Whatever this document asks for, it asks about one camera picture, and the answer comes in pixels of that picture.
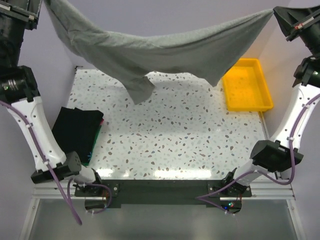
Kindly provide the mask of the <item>grey t shirt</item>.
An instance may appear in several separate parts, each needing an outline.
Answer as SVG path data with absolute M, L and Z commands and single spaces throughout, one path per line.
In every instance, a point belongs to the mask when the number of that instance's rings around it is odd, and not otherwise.
M 250 48 L 273 15 L 272 9 L 188 32 L 142 37 L 106 31 L 66 0 L 47 0 L 55 32 L 75 55 L 120 81 L 135 104 L 155 86 L 150 72 L 190 73 L 216 86 Z

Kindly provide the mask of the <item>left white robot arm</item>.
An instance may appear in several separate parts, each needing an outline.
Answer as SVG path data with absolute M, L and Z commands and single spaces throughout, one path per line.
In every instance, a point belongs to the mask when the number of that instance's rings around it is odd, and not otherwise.
M 75 151 L 61 150 L 45 117 L 32 69 L 18 65 L 25 30 L 37 28 L 41 5 L 40 0 L 0 2 L 0 104 L 17 122 L 32 152 L 34 184 L 71 178 L 99 196 L 104 190 L 99 174 L 82 165 Z

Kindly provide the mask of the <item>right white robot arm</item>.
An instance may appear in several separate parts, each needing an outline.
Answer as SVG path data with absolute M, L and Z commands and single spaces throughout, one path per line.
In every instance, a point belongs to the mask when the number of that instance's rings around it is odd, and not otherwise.
M 230 197 L 244 193 L 251 182 L 270 173 L 291 171 L 288 181 L 273 182 L 280 185 L 292 183 L 303 155 L 299 153 L 305 127 L 320 101 L 320 7 L 273 9 L 278 25 L 288 42 L 301 38 L 311 55 L 302 60 L 293 76 L 291 99 L 283 119 L 268 140 L 254 145 L 249 161 L 235 168 L 221 180 L 223 192 Z

